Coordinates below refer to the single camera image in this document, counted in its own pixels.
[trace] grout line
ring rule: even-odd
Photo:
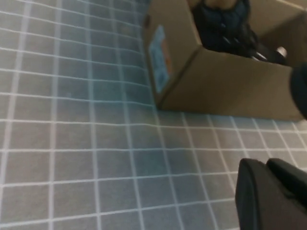
[[[187,135],[188,135],[188,138],[189,138],[189,143],[190,143],[191,147],[194,149],[194,143],[193,143],[192,135],[191,135],[191,132],[190,132],[190,130],[188,128],[188,123],[187,123],[185,114],[181,113],[181,117],[182,117],[183,124],[186,127],[186,132],[187,132]],[[192,152],[193,152],[194,161],[195,161],[195,164],[196,164],[196,167],[197,167],[197,171],[198,171],[198,174],[199,174],[199,180],[200,180],[200,183],[201,183],[201,186],[202,186],[202,190],[204,192],[205,199],[210,201],[210,198],[209,198],[209,195],[208,195],[208,191],[207,191],[205,182],[204,182],[203,177],[201,175],[201,166],[200,166],[200,163],[198,161],[197,154],[196,154],[195,150],[193,150]],[[208,208],[209,208],[212,220],[213,220],[214,229],[218,230],[219,227],[218,227],[218,224],[217,224],[217,219],[215,217],[213,208],[212,208],[210,203],[208,204]]]
[[[110,6],[111,8],[113,7],[114,0],[110,1]],[[112,21],[112,26],[113,26],[113,31],[117,32],[118,28],[115,23],[115,12],[114,10],[111,10],[111,18],[114,19]],[[124,73],[121,65],[121,57],[120,57],[120,50],[119,50],[119,41],[118,41],[118,36],[115,36],[115,47],[117,48],[116,51],[116,58],[117,62],[119,64],[119,78],[121,81],[124,80]],[[137,175],[136,173],[136,166],[135,162],[133,159],[133,144],[132,144],[132,136],[130,132],[130,118],[129,118],[129,111],[128,111],[128,105],[127,105],[127,96],[126,96],[126,86],[125,84],[121,83],[121,95],[122,95],[122,100],[123,100],[123,109],[124,109],[124,120],[126,124],[126,135],[127,135],[127,142],[128,142],[128,147],[129,147],[129,157],[130,157],[130,163],[131,163],[131,168],[132,168],[132,175],[135,177]],[[140,192],[139,192],[139,185],[138,185],[138,180],[133,179],[133,185],[134,185],[134,190],[135,190],[135,196],[136,196],[136,203],[137,203],[137,208],[138,208],[138,215],[139,215],[139,221],[140,221],[140,228],[141,230],[145,230],[145,225],[144,225],[144,219],[143,219],[143,213],[141,211],[141,197],[140,197]]]
[[[32,0],[28,0],[27,3],[24,5],[24,14],[22,15],[22,25],[21,25],[21,31],[26,32],[28,30],[29,26],[29,20],[27,19],[27,16],[31,13],[31,7],[32,7]],[[25,34],[20,34],[19,36],[19,44],[18,44],[18,51],[15,61],[15,70],[20,70],[23,62],[23,50],[25,47]],[[18,85],[19,85],[19,79],[20,74],[19,72],[15,72],[12,80],[12,93],[18,92]],[[7,113],[8,120],[13,120],[14,113],[15,113],[15,105],[16,105],[16,96],[11,95],[10,96],[10,102],[9,102],[9,108]],[[8,149],[10,147],[10,141],[12,137],[12,122],[7,121],[6,127],[5,127],[5,135],[4,135],[4,141],[3,141],[3,149],[4,152],[2,154],[1,158],[1,176],[0,176],[0,218],[1,218],[1,211],[2,211],[2,202],[3,202],[3,184],[5,183],[5,174],[6,174],[6,167],[7,167],[7,160],[8,160]]]
[[[89,0],[87,0],[85,5],[85,11],[89,14]],[[90,28],[90,19],[89,16],[85,17],[86,27]],[[92,69],[92,48],[91,44],[91,33],[86,31],[86,42],[87,42],[87,59],[90,61],[87,63],[88,70],[88,91],[90,99],[90,119],[91,119],[91,145],[93,148],[92,158],[93,158],[93,175],[94,175],[94,193],[95,193],[95,209],[96,209],[96,221],[97,221],[97,230],[102,230],[102,223],[100,219],[100,194],[99,194],[99,183],[98,183],[98,159],[97,159],[97,138],[96,138],[96,117],[95,117],[95,105],[94,105],[94,82],[93,82],[93,69]]]

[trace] open cardboard box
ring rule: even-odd
[[[250,25],[266,46],[287,50],[281,66],[205,49],[192,9],[199,0],[152,0],[143,38],[159,109],[301,120],[289,88],[307,57],[307,14],[281,0],[250,0]]]

